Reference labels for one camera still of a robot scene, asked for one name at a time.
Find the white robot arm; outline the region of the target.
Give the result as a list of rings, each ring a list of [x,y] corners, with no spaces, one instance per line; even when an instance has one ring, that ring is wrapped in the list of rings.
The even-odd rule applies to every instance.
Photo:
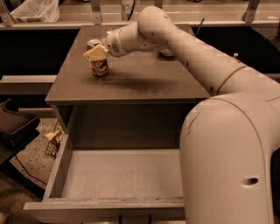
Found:
[[[271,157],[280,84],[179,29],[156,6],[96,41],[85,58],[168,49],[211,95],[186,117],[180,169],[187,224],[273,224]]]

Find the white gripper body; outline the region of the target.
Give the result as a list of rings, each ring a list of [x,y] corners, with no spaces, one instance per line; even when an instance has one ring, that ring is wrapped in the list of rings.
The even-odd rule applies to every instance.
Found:
[[[120,29],[109,31],[107,36],[102,39],[102,43],[105,45],[108,53],[114,57],[122,57],[128,54],[121,43],[120,31]]]

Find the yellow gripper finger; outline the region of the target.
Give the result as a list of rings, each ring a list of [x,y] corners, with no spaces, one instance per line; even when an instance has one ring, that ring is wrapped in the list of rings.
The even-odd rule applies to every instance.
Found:
[[[97,45],[94,48],[86,51],[83,56],[89,62],[105,60],[107,58],[108,49],[104,45]]]

